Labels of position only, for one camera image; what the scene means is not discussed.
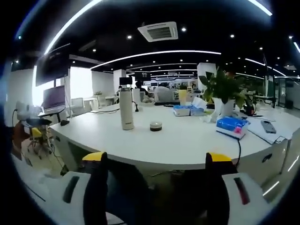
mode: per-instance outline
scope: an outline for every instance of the black ceiling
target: black ceiling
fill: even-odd
[[[14,69],[30,67],[34,62],[24,53],[39,51],[41,56],[60,28],[89,1],[45,1],[33,20],[17,40],[14,58],[20,63]],[[63,33],[52,49],[69,44],[58,51],[107,62],[130,55],[170,50],[203,50],[207,53],[164,53],[134,57],[98,67],[97,71],[145,67],[143,71],[196,69],[196,65],[177,63],[215,62],[238,73],[263,76],[266,71],[280,75],[261,65],[244,60],[253,59],[276,68],[286,75],[300,75],[300,54],[288,36],[300,44],[300,24],[292,1],[264,0],[273,15],[268,16],[248,0],[104,0],[80,16]],[[148,42],[137,30],[143,25],[177,23],[179,39]],[[71,65],[84,66],[70,60]],[[284,68],[294,65],[296,73]]]

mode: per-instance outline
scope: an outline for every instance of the ceiling air conditioner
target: ceiling air conditioner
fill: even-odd
[[[150,24],[139,27],[138,30],[149,42],[178,39],[176,22]]]

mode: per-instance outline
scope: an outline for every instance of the floor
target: floor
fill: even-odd
[[[300,110],[282,109],[300,118]],[[34,168],[37,170],[47,170],[52,176],[60,176],[62,167],[64,166],[60,158],[59,150],[56,149],[54,154],[46,156],[42,154],[42,159],[30,149],[27,150],[29,141],[22,144],[22,152],[28,157]],[[272,205],[275,205],[293,180],[294,175],[299,167],[298,160],[300,155],[300,140],[292,143],[287,156],[286,166],[282,174],[278,174],[268,182],[264,183],[263,190],[272,190],[265,195],[265,199]],[[171,173],[161,171],[141,171],[150,188],[154,189],[154,206],[155,212],[153,216],[153,224],[205,224],[205,209],[202,209],[202,202],[205,196],[198,195],[195,197],[193,193],[200,193],[201,186],[186,183],[185,185],[174,185],[178,180],[182,179],[181,173]],[[199,177],[198,174],[189,174],[188,176]]]

